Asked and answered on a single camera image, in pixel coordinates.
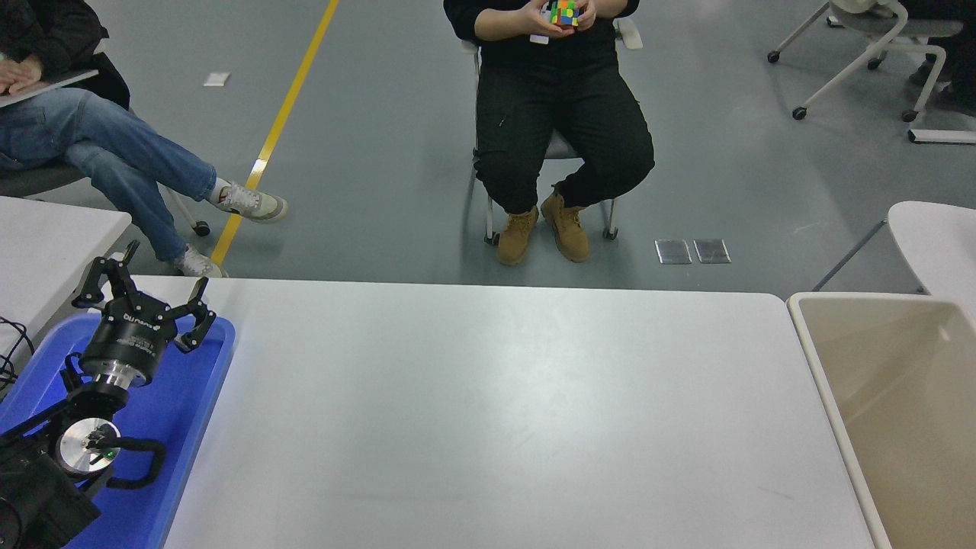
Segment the person's right hand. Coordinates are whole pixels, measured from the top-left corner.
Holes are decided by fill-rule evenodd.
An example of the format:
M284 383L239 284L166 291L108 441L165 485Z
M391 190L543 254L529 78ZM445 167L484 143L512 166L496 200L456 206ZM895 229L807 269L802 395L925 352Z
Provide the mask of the person's right hand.
M548 4L550 1L529 1L519 10L516 10L516 34L547 36L554 39L575 34L576 29L574 27L559 27L559 25L552 24L547 15L541 13Z

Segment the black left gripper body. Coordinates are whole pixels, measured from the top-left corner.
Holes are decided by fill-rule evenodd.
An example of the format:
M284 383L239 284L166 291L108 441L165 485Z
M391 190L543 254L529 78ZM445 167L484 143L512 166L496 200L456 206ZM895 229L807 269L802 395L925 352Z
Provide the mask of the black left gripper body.
M175 339L175 321L160 319L168 306L151 296L109 301L80 359L85 374L94 377L109 365L122 364L135 368L140 377L156 375L168 344Z

